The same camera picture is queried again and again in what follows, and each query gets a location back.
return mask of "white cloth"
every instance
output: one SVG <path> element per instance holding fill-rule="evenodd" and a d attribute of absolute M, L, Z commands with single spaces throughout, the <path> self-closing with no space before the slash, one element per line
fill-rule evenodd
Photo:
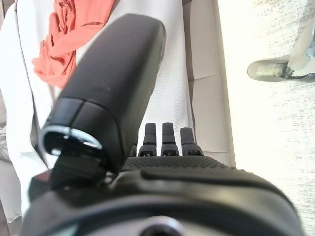
<path fill-rule="evenodd" d="M 107 25 L 117 18 L 136 13 L 161 20 L 166 28 L 164 58 L 157 75 L 156 87 L 139 129 L 140 147 L 148 122 L 157 124 L 157 151 L 161 148 L 162 123 L 174 123 L 176 143 L 180 148 L 180 128 L 192 127 L 185 64 L 185 40 L 181 0 L 120 0 Z M 48 33 L 53 0 L 17 0 L 17 11 L 11 6 L 1 29 L 1 90 L 7 108 L 7 145 L 21 182 L 22 214 L 29 207 L 27 191 L 32 176 L 47 170 L 34 152 L 30 133 L 33 101 L 42 127 L 54 98 L 51 88 L 33 72 L 32 59 L 39 55 L 40 41 Z M 77 50 L 76 62 L 90 44 Z M 47 158 L 49 168 L 56 159 Z"/>

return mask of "beige couch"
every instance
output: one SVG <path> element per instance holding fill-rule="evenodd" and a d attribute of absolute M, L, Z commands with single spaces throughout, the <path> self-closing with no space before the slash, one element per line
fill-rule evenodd
<path fill-rule="evenodd" d="M 235 166 L 217 0 L 183 5 L 195 134 L 204 154 Z"/>

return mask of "orange cloth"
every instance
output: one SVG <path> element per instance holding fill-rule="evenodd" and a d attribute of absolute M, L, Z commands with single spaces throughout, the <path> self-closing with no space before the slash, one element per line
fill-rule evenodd
<path fill-rule="evenodd" d="M 49 34 L 41 43 L 34 72 L 63 88 L 75 69 L 75 50 L 86 44 L 107 22 L 114 0 L 55 0 Z"/>

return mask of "white floor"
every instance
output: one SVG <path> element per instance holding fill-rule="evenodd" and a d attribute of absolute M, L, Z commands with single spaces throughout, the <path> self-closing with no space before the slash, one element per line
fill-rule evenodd
<path fill-rule="evenodd" d="M 315 83 L 265 83 L 247 67 L 290 54 L 315 0 L 219 0 L 238 168 L 278 186 L 315 236 Z"/>

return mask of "couch cushion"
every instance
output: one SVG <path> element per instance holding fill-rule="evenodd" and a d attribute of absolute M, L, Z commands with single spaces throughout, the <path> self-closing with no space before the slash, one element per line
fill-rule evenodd
<path fill-rule="evenodd" d="M 209 156 L 230 165 L 222 103 L 227 92 L 221 89 L 224 77 L 219 73 L 218 19 L 213 15 L 213 1 L 192 0 L 183 6 L 189 93 L 198 145 Z"/>
<path fill-rule="evenodd" d="M 219 76 L 189 82 L 196 141 L 203 151 L 226 152 Z"/>

